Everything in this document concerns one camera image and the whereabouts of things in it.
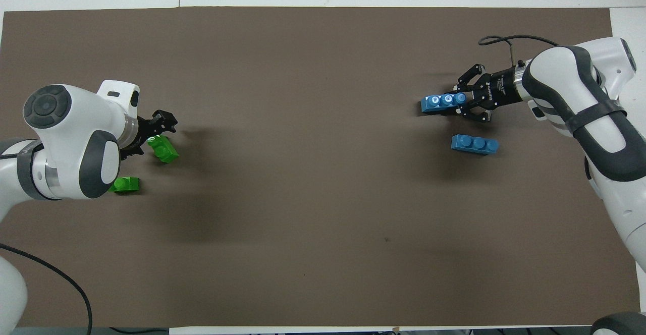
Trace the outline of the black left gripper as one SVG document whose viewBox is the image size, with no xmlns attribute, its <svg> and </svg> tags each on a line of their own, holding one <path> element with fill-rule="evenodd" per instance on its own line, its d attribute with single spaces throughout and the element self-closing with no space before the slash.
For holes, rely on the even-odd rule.
<svg viewBox="0 0 646 335">
<path fill-rule="evenodd" d="M 176 133 L 178 124 L 175 115 L 166 110 L 155 110 L 152 119 L 137 118 L 137 132 L 132 140 L 132 147 L 124 147 L 121 150 L 121 160 L 127 160 L 130 156 L 144 155 L 145 152 L 141 146 L 147 142 L 150 137 L 161 135 L 164 132 Z"/>
</svg>

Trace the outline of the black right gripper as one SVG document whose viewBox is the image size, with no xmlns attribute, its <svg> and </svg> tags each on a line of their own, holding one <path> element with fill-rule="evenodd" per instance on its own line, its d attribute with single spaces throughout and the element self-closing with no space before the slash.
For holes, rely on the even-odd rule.
<svg viewBox="0 0 646 335">
<path fill-rule="evenodd" d="M 457 80 L 457 91 L 471 91 L 473 99 L 457 108 L 457 115 L 476 123 L 489 123 L 492 111 L 520 102 L 515 86 L 515 69 L 487 74 L 482 64 L 471 66 Z"/>
</svg>

